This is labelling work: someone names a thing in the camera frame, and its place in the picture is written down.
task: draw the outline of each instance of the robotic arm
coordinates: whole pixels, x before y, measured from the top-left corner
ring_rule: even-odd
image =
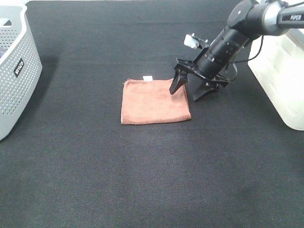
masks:
[[[187,35],[184,44],[202,50],[193,61],[177,59],[170,93],[174,94],[188,82],[188,73],[203,81],[193,94],[194,101],[217,92],[220,85],[227,86],[230,80],[219,72],[245,45],[263,35],[280,36],[291,28],[304,28],[304,7],[297,5],[300,3],[289,6],[281,0],[262,4],[243,0],[232,10],[226,27],[210,45],[194,34]]]

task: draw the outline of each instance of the towel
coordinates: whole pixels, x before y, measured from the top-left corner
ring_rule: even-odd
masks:
[[[121,123],[157,124],[191,119],[185,86],[171,95],[172,80],[128,79],[123,87]]]

